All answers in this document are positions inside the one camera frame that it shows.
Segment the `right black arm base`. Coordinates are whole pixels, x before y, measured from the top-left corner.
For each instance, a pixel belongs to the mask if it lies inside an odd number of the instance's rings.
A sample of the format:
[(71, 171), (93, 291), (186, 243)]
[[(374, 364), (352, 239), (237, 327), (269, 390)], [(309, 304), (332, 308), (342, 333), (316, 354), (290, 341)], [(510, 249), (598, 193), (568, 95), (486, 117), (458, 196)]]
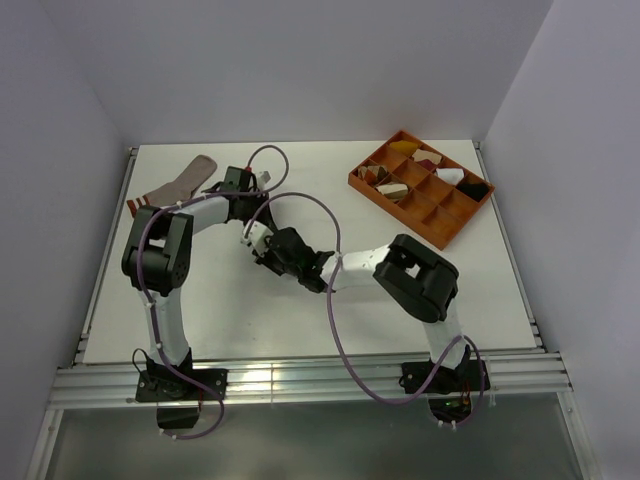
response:
[[(398, 384), (404, 393), (414, 394), (427, 379), (433, 366), (430, 361), (402, 363)], [(460, 422), (472, 413), (471, 394), (486, 392), (490, 387), (485, 362), (474, 359), (457, 370), (441, 367), (424, 391), (424, 395), (437, 395), (436, 399), (428, 401), (431, 413), (437, 420), (447, 423)]]

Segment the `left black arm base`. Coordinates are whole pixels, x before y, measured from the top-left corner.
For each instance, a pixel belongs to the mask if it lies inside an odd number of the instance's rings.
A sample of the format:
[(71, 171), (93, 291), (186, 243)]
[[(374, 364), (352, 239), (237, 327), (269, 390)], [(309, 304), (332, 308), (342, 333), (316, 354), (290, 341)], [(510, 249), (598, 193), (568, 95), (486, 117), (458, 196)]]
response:
[(134, 396), (137, 404), (156, 406), (156, 424), (162, 433), (177, 439), (194, 439), (207, 431), (196, 431), (204, 404), (219, 402), (225, 398), (227, 369), (196, 369), (188, 373), (197, 385), (184, 379), (169, 376), (167, 379), (153, 376), (148, 371), (139, 375)]

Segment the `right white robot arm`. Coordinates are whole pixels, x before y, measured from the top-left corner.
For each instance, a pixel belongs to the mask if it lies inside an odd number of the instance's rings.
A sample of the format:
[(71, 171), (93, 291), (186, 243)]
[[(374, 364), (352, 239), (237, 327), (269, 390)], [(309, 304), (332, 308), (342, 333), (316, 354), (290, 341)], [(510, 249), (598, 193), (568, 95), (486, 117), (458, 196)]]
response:
[(432, 359), (443, 357), (432, 368), (435, 383), (452, 390), (466, 379), (468, 354), (455, 313), (459, 272), (413, 237), (398, 234), (387, 245), (342, 254), (313, 250), (292, 227), (272, 230), (256, 222), (245, 228), (242, 242), (258, 264), (313, 293), (380, 286), (422, 322)]

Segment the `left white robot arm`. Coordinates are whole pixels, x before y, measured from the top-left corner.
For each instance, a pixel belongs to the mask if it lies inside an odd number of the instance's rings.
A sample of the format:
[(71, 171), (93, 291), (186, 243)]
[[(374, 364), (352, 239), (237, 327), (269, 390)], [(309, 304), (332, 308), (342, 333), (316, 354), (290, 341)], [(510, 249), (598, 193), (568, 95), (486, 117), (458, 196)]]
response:
[(143, 301), (152, 363), (166, 367), (159, 388), (183, 399), (195, 386), (195, 375), (183, 364), (191, 358), (182, 319), (181, 288), (191, 264), (193, 237), (230, 221), (248, 222), (268, 198), (266, 171), (229, 167), (224, 180), (198, 196), (167, 207), (137, 210), (121, 260)]

